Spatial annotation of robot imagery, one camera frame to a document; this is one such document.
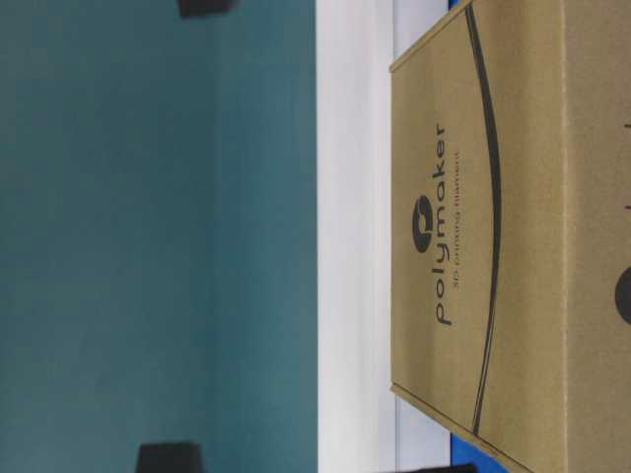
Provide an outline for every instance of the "teal wall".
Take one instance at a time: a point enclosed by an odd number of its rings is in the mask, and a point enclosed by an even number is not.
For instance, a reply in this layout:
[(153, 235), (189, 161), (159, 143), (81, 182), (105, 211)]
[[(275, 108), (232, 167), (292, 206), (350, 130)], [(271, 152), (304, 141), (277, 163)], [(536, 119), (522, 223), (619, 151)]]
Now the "teal wall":
[(316, 472), (313, 1), (0, 4), (0, 471)]

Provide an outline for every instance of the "white surface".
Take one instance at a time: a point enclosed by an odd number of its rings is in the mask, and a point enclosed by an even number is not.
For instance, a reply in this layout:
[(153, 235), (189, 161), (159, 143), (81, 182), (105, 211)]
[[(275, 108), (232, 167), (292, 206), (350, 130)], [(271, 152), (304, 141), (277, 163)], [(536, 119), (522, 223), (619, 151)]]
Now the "white surface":
[[(394, 12), (442, 0), (317, 0), (318, 469), (449, 463), (449, 435), (389, 392)], [(403, 6), (402, 35), (429, 24)], [(404, 39), (397, 40), (403, 44)]]
[(447, 13), (448, 1), (394, 0), (394, 56), (405, 52)]

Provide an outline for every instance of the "black curved line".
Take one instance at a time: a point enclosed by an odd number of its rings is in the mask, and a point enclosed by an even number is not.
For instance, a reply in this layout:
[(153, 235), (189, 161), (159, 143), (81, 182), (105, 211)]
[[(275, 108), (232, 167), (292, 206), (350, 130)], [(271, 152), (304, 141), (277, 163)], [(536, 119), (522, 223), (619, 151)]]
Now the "black curved line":
[(500, 175), (500, 146), (497, 139), (497, 128), (495, 126), (495, 114), (493, 112), (493, 102), (489, 80), (486, 75), (484, 65), (484, 55), (480, 44), (480, 35), (475, 23), (473, 5), (469, 4), (466, 9), (466, 23), (469, 28), (471, 48), (475, 59), (475, 68), (480, 80), (480, 92), (482, 93), (482, 105), (484, 107), (484, 124), (486, 125), (486, 138), (489, 147), (489, 159), (491, 164), (491, 188), (493, 192), (493, 267), (491, 271), (491, 297), (489, 303), (489, 319), (486, 328), (486, 341), (484, 343), (484, 359), (482, 362), (482, 372), (480, 373), (480, 383), (477, 389), (477, 399), (475, 401), (475, 414), (473, 415), (473, 433), (480, 431), (480, 417), (482, 414), (482, 404), (484, 403), (484, 389), (489, 371), (489, 360), (491, 358), (491, 348), (493, 345), (493, 331), (495, 328), (495, 301), (497, 299), (497, 283), (500, 266), (500, 243), (502, 239), (502, 185)]

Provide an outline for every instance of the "brown cardboard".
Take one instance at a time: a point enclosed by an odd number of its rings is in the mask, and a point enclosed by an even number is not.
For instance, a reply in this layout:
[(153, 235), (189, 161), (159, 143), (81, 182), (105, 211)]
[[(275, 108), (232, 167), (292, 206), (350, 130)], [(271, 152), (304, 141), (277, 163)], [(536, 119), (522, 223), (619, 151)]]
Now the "brown cardboard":
[(392, 389), (511, 471), (631, 471), (629, 25), (468, 1), (391, 68)]

